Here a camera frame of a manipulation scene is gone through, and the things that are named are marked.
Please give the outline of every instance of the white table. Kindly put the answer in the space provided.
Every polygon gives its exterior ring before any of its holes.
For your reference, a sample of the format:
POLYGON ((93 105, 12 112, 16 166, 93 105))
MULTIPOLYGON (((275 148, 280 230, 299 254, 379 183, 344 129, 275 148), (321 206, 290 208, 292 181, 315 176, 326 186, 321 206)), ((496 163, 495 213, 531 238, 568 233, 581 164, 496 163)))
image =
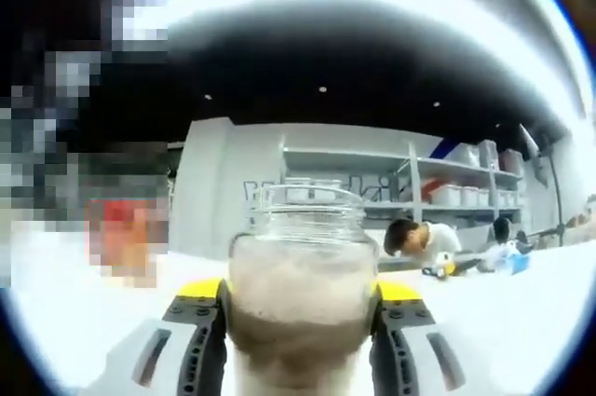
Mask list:
MULTIPOLYGON (((107 351, 142 320, 161 318, 184 283, 226 274, 223 263, 169 253, 159 260, 158 289, 125 290, 100 278, 82 245, 81 238, 38 234, 24 239, 13 257, 11 296, 23 333, 40 362, 67 387, 85 387, 96 378, 107 351)), ((582 310, 592 306, 595 273, 592 242, 533 253, 530 269, 514 277, 439 282, 408 271, 384 278, 418 289, 435 320, 457 326, 494 380, 517 395, 533 394, 545 376, 556 376, 553 367, 562 366, 562 352, 569 353, 583 331, 582 310)), ((355 395, 372 394, 367 354, 355 378, 355 395)))

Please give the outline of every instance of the black hair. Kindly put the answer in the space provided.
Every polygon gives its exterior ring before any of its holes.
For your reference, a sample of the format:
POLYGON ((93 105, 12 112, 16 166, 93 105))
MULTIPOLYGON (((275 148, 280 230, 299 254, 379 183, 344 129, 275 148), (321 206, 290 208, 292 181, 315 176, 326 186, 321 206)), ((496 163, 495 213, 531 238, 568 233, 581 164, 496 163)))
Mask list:
POLYGON ((393 256, 401 251, 403 243, 408 238, 408 233, 417 229, 420 225, 411 219, 398 219, 393 221, 385 233, 383 247, 387 254, 393 256))
POLYGON ((493 222, 494 240, 499 244, 507 242, 509 239, 510 222, 505 216, 497 217, 493 222))

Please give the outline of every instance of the man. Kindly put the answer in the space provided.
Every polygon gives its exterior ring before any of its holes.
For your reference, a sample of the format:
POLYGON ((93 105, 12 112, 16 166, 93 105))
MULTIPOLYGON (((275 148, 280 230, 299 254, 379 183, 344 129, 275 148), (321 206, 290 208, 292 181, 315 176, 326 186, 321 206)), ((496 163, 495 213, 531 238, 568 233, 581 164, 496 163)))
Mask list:
POLYGON ((459 238, 453 228, 446 224, 418 224, 410 219, 398 219, 391 223, 385 233, 385 251, 390 256, 400 252, 425 266, 434 265, 438 253, 462 251, 459 238))

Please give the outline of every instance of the glass jar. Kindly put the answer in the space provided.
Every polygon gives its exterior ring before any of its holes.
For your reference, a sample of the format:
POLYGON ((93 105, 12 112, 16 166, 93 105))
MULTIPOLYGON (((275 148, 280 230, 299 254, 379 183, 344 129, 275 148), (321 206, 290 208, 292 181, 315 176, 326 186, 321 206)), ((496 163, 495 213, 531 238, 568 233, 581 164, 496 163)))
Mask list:
POLYGON ((326 395, 345 385, 376 286, 379 247, 363 217, 363 200, 335 184, 260 189, 251 230, 230 249, 228 329, 245 377, 326 395))

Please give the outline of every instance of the black ceiling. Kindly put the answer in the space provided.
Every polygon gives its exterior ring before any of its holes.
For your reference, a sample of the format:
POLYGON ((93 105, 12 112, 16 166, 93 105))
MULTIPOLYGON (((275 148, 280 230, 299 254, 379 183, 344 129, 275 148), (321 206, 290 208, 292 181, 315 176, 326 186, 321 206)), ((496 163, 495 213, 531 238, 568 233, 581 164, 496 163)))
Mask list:
MULTIPOLYGON (((38 7, 53 8, 53 19, 41 26, 50 34, 47 47, 97 49, 100 4, 41 0, 38 7)), ((356 9, 356 4, 346 6, 356 9)), ((371 19, 359 6, 355 12, 371 19)), ((487 87, 473 77, 435 69, 388 42, 376 23, 345 24, 341 17, 329 17, 332 7, 324 7, 327 17, 315 20, 315 32, 294 31, 295 24, 276 20, 237 24, 182 55, 110 53, 88 98, 79 100, 80 117, 65 121, 60 137, 78 148, 106 141, 177 142, 193 119, 216 116, 229 116, 235 124, 319 122, 410 130, 468 143, 494 139, 502 149, 523 150, 520 123, 541 143, 543 136, 552 141, 562 136, 538 102, 512 97, 505 86, 487 87)), ((454 65, 460 73, 465 68, 454 65)))

